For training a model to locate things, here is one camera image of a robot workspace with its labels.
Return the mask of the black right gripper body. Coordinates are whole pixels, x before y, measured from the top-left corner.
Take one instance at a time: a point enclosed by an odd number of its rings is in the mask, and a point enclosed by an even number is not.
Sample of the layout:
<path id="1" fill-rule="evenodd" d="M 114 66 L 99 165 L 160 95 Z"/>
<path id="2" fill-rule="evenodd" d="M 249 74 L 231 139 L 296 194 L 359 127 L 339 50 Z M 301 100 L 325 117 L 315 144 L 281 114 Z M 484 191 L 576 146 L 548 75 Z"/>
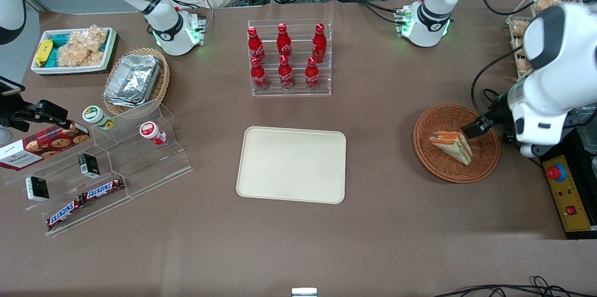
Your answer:
<path id="1" fill-rule="evenodd" d="M 21 132 L 28 132 L 30 124 L 16 118 L 17 112 L 25 110 L 28 103 L 24 101 L 1 101 L 0 102 L 0 125 L 2 127 L 17 129 Z"/>

